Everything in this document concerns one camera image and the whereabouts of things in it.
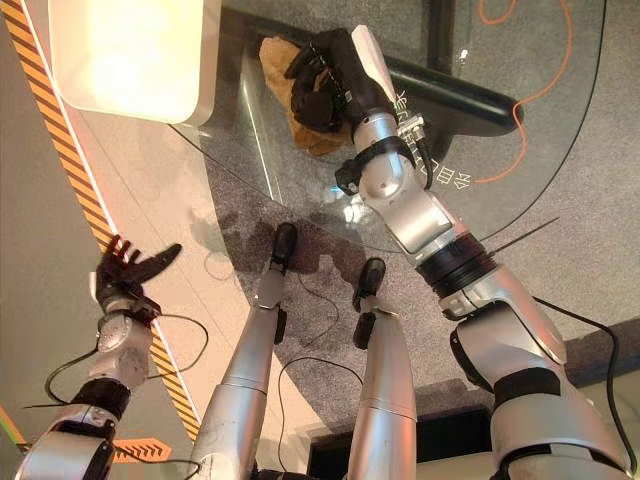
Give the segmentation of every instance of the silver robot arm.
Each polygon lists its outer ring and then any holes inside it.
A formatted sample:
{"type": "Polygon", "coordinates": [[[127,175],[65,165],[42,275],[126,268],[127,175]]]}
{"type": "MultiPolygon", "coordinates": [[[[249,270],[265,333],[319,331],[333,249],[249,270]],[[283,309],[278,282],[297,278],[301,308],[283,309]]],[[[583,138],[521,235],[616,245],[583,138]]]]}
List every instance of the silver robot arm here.
{"type": "Polygon", "coordinates": [[[158,275],[180,252],[173,245],[138,264],[114,237],[98,265],[96,299],[105,315],[98,322],[95,361],[80,391],[22,461],[19,480],[103,479],[109,474],[116,426],[133,391],[148,375],[151,321],[160,307],[143,295],[142,283],[158,275]]]}
{"type": "MultiPolygon", "coordinates": [[[[397,136],[395,118],[359,124],[359,154],[397,136]]],[[[373,156],[358,185],[409,262],[458,321],[451,347],[467,377],[495,394],[496,479],[624,479],[625,458],[587,399],[567,380],[566,351],[551,320],[460,219],[418,183],[408,158],[373,156]]]]}
{"type": "Polygon", "coordinates": [[[195,478],[246,480],[254,472],[273,345],[282,341],[286,325],[280,308],[284,275],[296,239],[293,225],[278,227],[249,318],[193,447],[191,460],[201,465],[195,478]]]}
{"type": "Polygon", "coordinates": [[[321,132],[351,125],[357,155],[336,172],[338,185],[348,195],[359,193],[379,214],[440,297],[445,316],[459,322],[451,335],[453,353],[471,381],[495,394],[494,478],[627,478],[617,444],[567,380],[565,347],[553,323],[418,183],[413,156],[398,135],[375,39],[352,40],[344,30],[320,33],[287,76],[296,78],[291,106],[299,122],[321,132]],[[315,91],[310,78],[324,69],[329,75],[315,91]],[[319,109],[323,98],[331,104],[319,109]]]}
{"type": "Polygon", "coordinates": [[[353,297],[355,310],[361,312],[353,340],[367,350],[367,368],[348,480],[416,476],[417,416],[409,351],[399,315],[376,296],[385,270],[381,259],[369,259],[353,297]]]}

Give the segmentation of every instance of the wire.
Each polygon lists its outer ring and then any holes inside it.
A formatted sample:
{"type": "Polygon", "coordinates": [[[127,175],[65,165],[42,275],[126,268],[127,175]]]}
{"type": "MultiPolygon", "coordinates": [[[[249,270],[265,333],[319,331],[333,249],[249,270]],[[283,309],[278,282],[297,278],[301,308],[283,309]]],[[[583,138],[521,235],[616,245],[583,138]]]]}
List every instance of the wire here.
{"type": "Polygon", "coordinates": [[[184,480],[189,480],[190,478],[192,478],[193,476],[197,475],[198,473],[200,473],[200,468],[201,465],[198,462],[194,462],[193,460],[186,460],[184,458],[170,458],[169,460],[161,460],[159,462],[150,462],[149,460],[144,460],[136,455],[134,455],[131,452],[128,452],[127,450],[125,450],[122,447],[118,447],[117,445],[114,445],[115,449],[118,450],[119,452],[124,453],[125,455],[128,455],[129,457],[139,461],[140,463],[144,463],[146,465],[157,465],[157,464],[161,464],[161,463],[186,463],[188,465],[195,465],[196,469],[191,472],[189,475],[187,475],[186,477],[184,477],[184,480]]]}
{"type": "Polygon", "coordinates": [[[535,228],[532,228],[531,230],[529,230],[528,232],[523,233],[522,235],[520,235],[519,237],[514,238],[513,240],[505,243],[504,245],[499,246],[498,248],[494,249],[493,251],[489,252],[489,256],[493,257],[496,253],[501,252],[502,250],[504,250],[505,248],[509,248],[512,245],[515,245],[516,243],[520,242],[521,240],[524,240],[525,238],[527,238],[529,235],[533,235],[536,232],[539,232],[540,230],[542,230],[544,227],[547,227],[549,225],[551,225],[553,222],[555,222],[556,220],[558,220],[560,217],[555,217],[552,218],[551,220],[543,223],[542,225],[538,225],[535,228]]]}
{"type": "Polygon", "coordinates": [[[425,190],[429,190],[433,184],[433,163],[431,163],[431,152],[429,151],[429,145],[427,139],[422,137],[416,141],[416,148],[422,157],[422,163],[427,171],[427,183],[424,186],[425,190]]]}
{"type": "Polygon", "coordinates": [[[511,0],[511,5],[509,5],[509,8],[507,8],[507,11],[504,14],[497,18],[487,18],[484,15],[484,0],[480,0],[478,2],[478,14],[480,15],[480,19],[482,19],[482,23],[485,25],[498,25],[505,22],[511,16],[511,12],[513,12],[515,6],[516,0],[511,0]]]}
{"type": "Polygon", "coordinates": [[[573,146],[575,145],[576,141],[578,140],[578,135],[582,131],[582,126],[584,125],[584,122],[587,119],[587,114],[589,113],[589,108],[591,106],[591,100],[593,100],[593,92],[594,92],[594,90],[596,88],[596,83],[598,81],[598,72],[600,71],[600,60],[602,59],[602,43],[603,43],[603,40],[604,40],[604,27],[605,27],[606,18],[607,18],[607,0],[604,0],[604,2],[602,3],[602,22],[600,22],[600,42],[598,43],[598,53],[596,55],[596,65],[595,65],[595,69],[594,69],[595,70],[595,74],[593,75],[593,81],[591,82],[591,88],[589,89],[589,97],[587,98],[587,104],[585,105],[585,108],[582,111],[582,117],[580,117],[580,123],[578,124],[578,128],[576,129],[576,133],[573,135],[573,138],[571,139],[571,143],[569,144],[569,148],[567,148],[567,153],[565,153],[564,157],[562,158],[562,161],[556,167],[555,171],[553,172],[553,175],[551,175],[551,177],[549,177],[549,181],[547,182],[547,184],[544,186],[544,188],[542,188],[542,190],[540,190],[540,192],[538,192],[536,197],[533,200],[531,200],[529,205],[524,210],[522,210],[522,212],[520,212],[514,219],[509,221],[505,226],[499,228],[495,232],[487,235],[486,237],[481,238],[480,239],[481,242],[484,242],[485,240],[488,240],[489,238],[493,237],[494,235],[497,235],[498,233],[502,232],[506,228],[508,228],[511,225],[513,225],[522,216],[524,216],[524,214],[529,211],[531,206],[534,205],[538,201],[538,199],[547,190],[547,188],[549,188],[549,185],[551,185],[551,182],[553,182],[553,179],[558,174],[558,172],[560,171],[560,169],[564,165],[564,162],[566,162],[567,158],[569,157],[569,154],[573,150],[573,146]]]}
{"type": "Polygon", "coordinates": [[[280,462],[282,471],[285,473],[288,472],[288,470],[286,469],[286,467],[284,466],[284,463],[282,462],[282,455],[281,455],[282,437],[284,436],[284,425],[285,425],[284,405],[282,403],[282,387],[281,387],[282,374],[287,369],[287,367],[289,367],[290,365],[293,365],[296,362],[300,362],[302,360],[314,360],[316,362],[326,363],[329,365],[333,365],[334,367],[342,368],[343,370],[346,370],[352,373],[358,379],[358,382],[360,382],[360,385],[364,386],[364,382],[362,381],[362,378],[360,377],[360,375],[356,373],[355,370],[352,370],[351,368],[346,367],[344,365],[340,365],[339,363],[332,362],[331,360],[325,360],[324,358],[298,357],[298,358],[294,358],[293,360],[289,360],[287,363],[285,363],[282,366],[282,368],[280,369],[280,374],[278,375],[278,400],[280,401],[280,412],[282,413],[282,428],[280,429],[280,438],[278,439],[278,462],[280,462]]]}
{"type": "Polygon", "coordinates": [[[329,331],[335,327],[338,322],[340,321],[340,310],[338,309],[338,305],[336,305],[336,302],[334,302],[333,300],[331,300],[329,297],[326,297],[318,292],[314,292],[313,290],[311,290],[309,287],[307,287],[304,282],[302,281],[302,276],[300,275],[300,272],[298,272],[298,282],[300,282],[300,285],[302,286],[302,288],[305,289],[305,291],[307,293],[309,293],[310,295],[313,295],[316,298],[319,298],[321,300],[325,300],[327,302],[329,302],[332,306],[333,309],[336,312],[336,319],[333,321],[333,323],[331,323],[331,325],[329,325],[324,331],[320,332],[318,335],[316,335],[315,337],[313,337],[310,341],[308,341],[307,343],[305,343],[304,345],[302,345],[302,348],[308,348],[310,347],[313,343],[315,343],[319,338],[324,337],[327,333],[329,333],[329,331]]]}
{"type": "MultiPolygon", "coordinates": [[[[524,105],[526,105],[528,103],[531,103],[534,100],[537,100],[537,99],[545,96],[547,93],[549,93],[551,91],[551,89],[553,87],[555,87],[556,84],[560,81],[560,78],[562,77],[562,75],[564,74],[565,70],[567,69],[567,65],[569,63],[569,58],[571,57],[571,50],[573,48],[573,26],[571,24],[571,14],[569,13],[569,8],[567,7],[567,4],[565,3],[565,0],[558,0],[558,1],[560,2],[560,6],[562,7],[562,12],[564,14],[564,18],[565,18],[565,21],[566,21],[566,24],[567,24],[567,48],[565,50],[564,58],[562,59],[562,64],[560,65],[560,68],[558,69],[558,71],[556,72],[554,77],[551,79],[551,81],[542,90],[540,90],[540,91],[538,91],[538,92],[534,93],[533,95],[530,95],[530,96],[528,96],[526,98],[523,98],[522,100],[519,100],[513,106],[513,109],[511,111],[511,113],[513,115],[513,119],[514,119],[516,125],[518,126],[518,131],[520,132],[520,138],[522,140],[522,145],[520,147],[520,153],[519,153],[518,157],[516,158],[515,162],[513,162],[511,164],[511,166],[509,166],[507,169],[503,170],[499,174],[494,175],[493,177],[485,177],[485,178],[476,179],[476,180],[474,180],[474,183],[490,183],[490,182],[495,182],[495,181],[501,180],[502,178],[506,177],[511,172],[513,172],[516,169],[516,167],[520,164],[520,162],[522,162],[522,159],[524,159],[524,157],[527,154],[527,134],[526,134],[524,126],[522,125],[522,123],[520,122],[520,119],[518,118],[518,108],[521,107],[521,106],[524,106],[524,105]]],[[[507,12],[503,16],[501,16],[501,17],[499,17],[499,18],[497,18],[495,20],[487,20],[486,17],[484,16],[484,11],[483,11],[484,2],[483,2],[483,0],[480,0],[480,2],[478,3],[478,11],[479,11],[479,14],[480,14],[480,18],[482,19],[482,21],[486,25],[496,25],[498,23],[502,23],[509,17],[511,12],[513,11],[515,3],[516,3],[515,0],[512,0],[511,6],[509,7],[507,12]]]]}
{"type": "Polygon", "coordinates": [[[227,276],[226,276],[226,277],[222,277],[222,276],[220,276],[220,277],[219,277],[219,276],[215,275],[211,270],[209,270],[209,267],[207,266],[207,261],[208,261],[210,258],[212,258],[212,257],[213,257],[213,255],[215,255],[216,253],[220,253],[220,255],[223,255],[227,260],[231,261],[231,260],[229,259],[229,257],[228,257],[227,255],[225,255],[224,253],[222,253],[222,252],[209,252],[209,253],[207,254],[207,256],[206,256],[206,257],[204,257],[204,262],[203,262],[204,269],[205,269],[205,271],[207,272],[207,274],[209,274],[209,276],[210,276],[211,278],[213,278],[214,280],[217,280],[218,282],[226,282],[226,281],[227,281],[227,280],[229,280],[229,278],[231,278],[231,276],[234,274],[233,267],[231,268],[231,271],[227,274],[227,276]]]}
{"type": "MultiPolygon", "coordinates": [[[[98,323],[102,322],[108,315],[111,315],[113,312],[103,315],[102,317],[100,317],[100,319],[98,320],[98,323]]],[[[158,374],[158,375],[151,375],[150,377],[147,377],[147,380],[153,380],[155,378],[161,378],[161,377],[168,377],[170,375],[175,375],[176,373],[183,373],[186,372],[187,370],[189,370],[190,368],[193,368],[202,358],[202,355],[204,354],[207,346],[209,345],[209,331],[207,330],[207,328],[200,323],[199,321],[190,318],[190,317],[186,317],[184,315],[178,315],[178,314],[173,314],[173,313],[165,313],[160,315],[161,317],[170,317],[170,318],[180,318],[182,320],[187,320],[189,322],[195,323],[198,327],[200,327],[202,329],[202,331],[204,332],[204,344],[202,345],[202,348],[200,349],[200,351],[198,352],[198,355],[196,355],[196,358],[186,367],[184,368],[179,368],[174,372],[169,372],[169,373],[163,373],[163,374],[158,374]]],[[[53,389],[51,387],[53,381],[56,379],[56,377],[58,375],[60,375],[62,372],[64,372],[66,369],[68,369],[69,367],[72,367],[73,365],[76,365],[90,357],[92,357],[93,355],[95,355],[98,352],[98,340],[96,340],[96,346],[93,347],[93,349],[87,353],[84,353],[72,360],[69,360],[67,363],[64,363],[62,365],[60,365],[58,368],[56,368],[53,372],[51,372],[49,374],[49,376],[47,377],[47,379],[44,382],[44,391],[46,392],[47,396],[53,400],[55,403],[46,403],[46,404],[37,404],[37,405],[28,405],[26,407],[22,407],[23,409],[30,409],[30,408],[51,408],[51,407],[62,407],[64,405],[69,405],[69,402],[67,402],[66,400],[63,400],[62,398],[60,398],[57,394],[55,394],[53,392],[53,389]]]]}
{"type": "Polygon", "coordinates": [[[169,372],[169,373],[162,373],[162,374],[158,374],[158,375],[151,375],[150,377],[147,377],[147,380],[153,380],[154,378],[162,378],[162,377],[168,377],[170,375],[175,375],[177,373],[184,373],[187,370],[193,368],[199,361],[200,358],[202,358],[202,355],[204,354],[204,351],[207,349],[207,346],[209,345],[209,331],[207,330],[207,327],[205,327],[202,323],[200,323],[199,321],[190,318],[190,317],[186,317],[184,315],[177,315],[174,313],[163,313],[162,315],[160,315],[159,317],[169,317],[169,318],[180,318],[182,320],[187,320],[191,323],[196,324],[198,327],[200,327],[202,329],[202,331],[204,332],[204,344],[202,345],[202,348],[200,349],[200,351],[198,352],[198,355],[196,355],[196,358],[186,367],[184,368],[179,368],[176,371],[173,372],[169,372]]]}
{"type": "Polygon", "coordinates": [[[93,355],[96,354],[96,352],[98,351],[98,341],[96,340],[96,346],[93,347],[93,349],[85,354],[82,354],[76,358],[74,358],[73,360],[69,360],[67,363],[63,363],[62,365],[60,365],[58,368],[56,368],[53,372],[51,372],[49,374],[49,376],[47,377],[47,379],[44,382],[44,391],[47,393],[47,396],[53,400],[54,402],[56,402],[57,405],[68,405],[69,402],[67,402],[66,400],[62,400],[60,397],[58,397],[55,393],[53,393],[53,390],[51,388],[51,384],[53,383],[53,381],[55,380],[55,378],[60,375],[62,372],[64,372],[67,368],[72,367],[80,362],[82,362],[83,360],[86,360],[87,358],[92,357],[93,355]]]}
{"type": "Polygon", "coordinates": [[[609,410],[611,410],[611,416],[613,417],[613,423],[616,426],[616,430],[618,431],[618,435],[624,444],[624,448],[627,451],[627,455],[629,455],[629,470],[632,476],[635,476],[638,470],[638,459],[636,458],[636,454],[633,451],[633,447],[629,442],[629,438],[627,437],[626,432],[624,431],[624,426],[622,425],[622,421],[620,420],[620,415],[618,414],[618,408],[616,407],[616,399],[613,392],[613,379],[615,376],[616,362],[618,361],[618,352],[620,350],[620,342],[618,340],[618,336],[616,333],[606,325],[596,322],[595,320],[590,320],[582,315],[578,315],[577,313],[573,313],[569,310],[566,310],[562,307],[554,305],[551,302],[547,302],[538,297],[533,297],[533,299],[541,305],[545,307],[551,308],[556,312],[560,312],[563,315],[574,318],[581,322],[586,323],[587,325],[591,325],[592,327],[599,328],[607,335],[611,337],[611,356],[609,358],[609,365],[607,367],[607,380],[606,380],[606,391],[607,391],[607,403],[609,404],[609,410]]]}

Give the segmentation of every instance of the robotic hand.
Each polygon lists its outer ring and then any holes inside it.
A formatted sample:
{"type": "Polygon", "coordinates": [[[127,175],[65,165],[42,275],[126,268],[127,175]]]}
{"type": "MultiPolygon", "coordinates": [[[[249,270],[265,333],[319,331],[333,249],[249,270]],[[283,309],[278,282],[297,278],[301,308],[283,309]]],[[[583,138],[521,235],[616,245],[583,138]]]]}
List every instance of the robotic hand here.
{"type": "Polygon", "coordinates": [[[357,155],[336,172],[338,186],[380,215],[444,315],[457,322],[450,339],[456,360],[471,382],[495,394],[494,479],[627,478],[618,444],[567,380],[559,332],[514,275],[419,184],[398,137],[393,96],[383,94],[384,60],[362,28],[351,36],[321,33],[302,48],[287,71],[296,78],[291,108],[314,130],[350,125],[357,155]]]}
{"type": "Polygon", "coordinates": [[[115,428],[132,391],[147,378],[151,321],[160,315],[142,284],[166,269],[181,250],[174,244],[136,263],[140,251],[127,260],[131,243],[118,248],[119,240],[112,239],[96,269],[94,294],[105,315],[98,321],[89,378],[33,445],[16,479],[103,479],[109,473],[115,428]]]}

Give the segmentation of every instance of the glass table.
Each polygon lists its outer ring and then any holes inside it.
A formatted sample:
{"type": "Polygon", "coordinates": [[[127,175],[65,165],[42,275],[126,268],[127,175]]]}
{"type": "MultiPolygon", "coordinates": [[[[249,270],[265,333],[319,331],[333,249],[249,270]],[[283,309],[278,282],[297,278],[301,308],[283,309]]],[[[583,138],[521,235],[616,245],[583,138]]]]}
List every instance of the glass table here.
{"type": "MultiPolygon", "coordinates": [[[[500,17],[508,6],[498,0],[486,3],[489,19],[500,17]]],[[[602,8],[603,2],[571,5],[569,60],[557,84],[524,106],[526,148],[513,126],[488,132],[490,136],[440,139],[445,145],[433,163],[433,191],[478,238],[525,212],[566,158],[594,85],[602,8]]],[[[367,24],[388,59],[396,107],[406,110],[399,116],[420,112],[428,119],[425,95],[396,82],[402,68],[417,71],[416,78],[428,73],[426,68],[439,71],[514,99],[535,95],[558,75],[568,48],[567,18],[558,2],[518,2],[511,16],[496,25],[486,18],[472,0],[371,5],[224,0],[213,115],[200,127],[176,128],[208,160],[321,228],[368,247],[396,251],[375,213],[359,196],[346,196],[336,186],[334,172],[353,150],[312,157],[295,147],[284,108],[265,85],[260,42],[273,35],[303,42],[310,32],[367,24]]]]}

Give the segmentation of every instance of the gray carpet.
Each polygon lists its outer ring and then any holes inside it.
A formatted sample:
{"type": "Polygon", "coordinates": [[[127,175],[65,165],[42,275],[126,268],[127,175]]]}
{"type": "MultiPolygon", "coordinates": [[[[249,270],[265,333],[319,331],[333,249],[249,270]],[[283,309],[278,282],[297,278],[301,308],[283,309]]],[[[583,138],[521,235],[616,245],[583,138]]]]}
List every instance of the gray carpet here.
{"type": "MultiPolygon", "coordinates": [[[[592,80],[589,72],[593,69],[596,55],[593,42],[599,34],[601,5],[592,3],[595,5],[572,4],[576,12],[573,17],[576,50],[566,75],[573,80],[559,85],[552,96],[527,110],[531,145],[528,163],[521,165],[519,180],[502,185],[500,188],[504,191],[498,192],[501,195],[498,199],[486,200],[478,194],[473,201],[463,205],[465,220],[469,212],[477,221],[486,218],[481,225],[469,221],[472,227],[476,227],[475,231],[481,231],[479,236],[482,236],[482,231],[491,233],[504,227],[535,200],[559,167],[573,140],[588,99],[592,80]]],[[[295,8],[291,6],[293,13],[298,12],[296,9],[307,8],[298,7],[298,2],[293,4],[296,5],[295,8]]],[[[533,4],[538,5],[538,2],[526,2],[527,8],[537,8],[533,4]]],[[[287,9],[283,6],[264,8],[282,20],[289,18],[285,17],[287,9]]],[[[530,25],[527,16],[521,12],[522,18],[518,17],[513,25],[504,27],[530,29],[536,34],[537,43],[534,44],[527,43],[525,39],[521,44],[501,45],[498,30],[491,34],[496,38],[487,37],[489,34],[486,32],[476,35],[472,31],[469,35],[473,41],[471,52],[477,55],[477,59],[472,57],[469,60],[461,70],[462,76],[480,78],[486,74],[487,78],[496,81],[487,86],[505,90],[513,88],[507,93],[514,96],[523,96],[540,88],[557,69],[558,59],[564,51],[561,12],[557,6],[556,10],[549,5],[545,8],[548,10],[537,12],[532,17],[543,19],[535,25],[530,25]],[[487,45],[482,46],[481,41],[485,40],[487,45]],[[530,69],[523,68],[517,77],[520,83],[514,87],[512,82],[507,82],[507,74],[512,73],[513,64],[507,68],[501,63],[501,50],[494,48],[495,45],[508,48],[509,55],[515,55],[514,58],[519,58],[523,65],[541,62],[548,70],[543,68],[534,75],[530,69]],[[541,57],[529,64],[527,59],[532,55],[541,57]],[[543,61],[546,55],[554,58],[555,63],[547,65],[543,61]],[[501,68],[504,76],[496,74],[495,70],[501,68]],[[502,77],[505,83],[498,81],[502,77]]],[[[300,19],[322,18],[320,14],[307,17],[305,12],[299,13],[300,19]]],[[[640,6],[636,2],[609,2],[600,76],[578,141],[558,175],[533,207],[509,228],[487,241],[488,247],[496,247],[545,220],[559,216],[560,220],[555,224],[504,251],[499,259],[508,264],[535,294],[608,324],[633,319],[640,311],[640,300],[635,294],[635,286],[640,281],[640,265],[635,250],[635,239],[640,231],[636,212],[639,175],[637,163],[633,161],[640,151],[637,137],[640,107],[636,100],[640,87],[635,81],[640,73],[640,60],[629,55],[638,42],[634,21],[638,14],[640,6]]],[[[314,25],[317,29],[332,26],[322,22],[314,25]]],[[[397,23],[389,28],[390,32],[396,32],[397,23]]],[[[404,32],[397,36],[397,43],[411,43],[410,38],[410,33],[404,32]]],[[[385,41],[382,43],[383,48],[390,48],[385,41]]],[[[447,162],[458,165],[454,162],[486,160],[491,162],[492,168],[499,168],[500,161],[508,164],[504,159],[513,158],[518,148],[515,134],[500,139],[499,144],[490,144],[487,139],[457,139],[447,162]]],[[[268,200],[216,162],[209,161],[207,167],[223,236],[247,297],[250,298],[255,291],[255,282],[268,255],[274,226],[290,220],[300,230],[293,271],[300,272],[300,279],[308,289],[330,298],[338,308],[336,321],[334,307],[329,301],[305,290],[296,278],[297,274],[289,275],[283,302],[289,312],[289,324],[285,341],[276,348],[282,362],[302,354],[313,354],[339,361],[356,371],[364,371],[365,354],[351,344],[357,319],[350,307],[351,284],[365,258],[376,255],[387,262],[388,273],[381,296],[393,303],[404,318],[419,413],[436,414],[477,403],[490,404],[488,395],[470,387],[464,380],[448,347],[453,325],[442,318],[436,296],[400,255],[380,252],[337,237],[268,200]],[[305,346],[334,321],[335,325],[328,332],[310,346],[305,346]]],[[[447,198],[454,209],[455,198],[447,198]]],[[[551,316],[566,339],[578,339],[591,331],[573,320],[551,316]]],[[[637,321],[629,325],[636,326],[637,321]]],[[[635,355],[637,358],[638,350],[632,346],[637,345],[633,342],[637,339],[638,330],[627,328],[625,332],[623,340],[627,357],[635,355]]],[[[578,343],[570,348],[573,352],[570,370],[579,365],[577,370],[571,370],[576,378],[581,374],[601,372],[606,360],[607,339],[600,334],[589,338],[588,349],[579,348],[584,340],[576,340],[578,343]]],[[[356,412],[357,383],[348,373],[330,367],[318,365],[311,371],[309,375],[306,365],[297,364],[289,373],[331,428],[335,431],[349,428],[356,412]]],[[[584,380],[587,377],[589,375],[582,377],[583,381],[588,381],[584,380]]]]}

